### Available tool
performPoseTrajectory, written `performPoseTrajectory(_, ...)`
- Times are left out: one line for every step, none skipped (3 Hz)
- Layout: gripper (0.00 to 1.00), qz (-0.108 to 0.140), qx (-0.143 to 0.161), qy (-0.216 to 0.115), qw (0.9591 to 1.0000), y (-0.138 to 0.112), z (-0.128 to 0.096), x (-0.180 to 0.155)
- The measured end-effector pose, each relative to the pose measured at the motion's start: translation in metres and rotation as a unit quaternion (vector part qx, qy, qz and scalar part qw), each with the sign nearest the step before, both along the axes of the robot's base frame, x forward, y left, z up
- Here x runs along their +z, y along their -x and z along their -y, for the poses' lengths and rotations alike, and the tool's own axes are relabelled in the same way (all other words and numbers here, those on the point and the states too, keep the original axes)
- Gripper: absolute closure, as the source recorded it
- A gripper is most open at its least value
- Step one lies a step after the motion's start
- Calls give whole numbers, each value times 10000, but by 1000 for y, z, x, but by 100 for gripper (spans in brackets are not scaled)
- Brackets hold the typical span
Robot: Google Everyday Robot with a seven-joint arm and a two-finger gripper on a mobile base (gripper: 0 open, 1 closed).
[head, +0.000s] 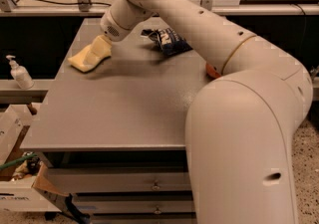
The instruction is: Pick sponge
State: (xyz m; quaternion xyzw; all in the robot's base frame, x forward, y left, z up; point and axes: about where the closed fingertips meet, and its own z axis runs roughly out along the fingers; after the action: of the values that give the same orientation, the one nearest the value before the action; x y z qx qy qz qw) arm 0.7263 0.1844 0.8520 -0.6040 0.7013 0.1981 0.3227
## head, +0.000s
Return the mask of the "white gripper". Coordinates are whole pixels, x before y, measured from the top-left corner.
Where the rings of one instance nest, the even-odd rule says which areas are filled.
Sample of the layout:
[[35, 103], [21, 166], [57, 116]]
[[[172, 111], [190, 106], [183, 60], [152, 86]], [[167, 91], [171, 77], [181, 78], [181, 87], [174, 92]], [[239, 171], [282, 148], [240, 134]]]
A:
[[127, 12], [114, 12], [112, 9], [108, 9], [100, 22], [101, 30], [106, 36], [99, 35], [94, 39], [90, 55], [99, 59], [108, 57], [111, 54], [112, 41], [124, 40], [131, 33], [133, 22], [134, 18]]

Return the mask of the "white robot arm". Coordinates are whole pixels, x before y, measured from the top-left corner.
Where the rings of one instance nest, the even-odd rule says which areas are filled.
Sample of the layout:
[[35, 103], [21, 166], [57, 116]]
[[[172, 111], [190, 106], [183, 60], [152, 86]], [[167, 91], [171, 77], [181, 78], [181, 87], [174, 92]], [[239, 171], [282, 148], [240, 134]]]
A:
[[185, 147], [198, 224], [299, 224], [293, 134], [313, 88], [304, 66], [188, 0], [116, 0], [101, 20], [113, 41], [158, 14], [219, 72], [189, 107]]

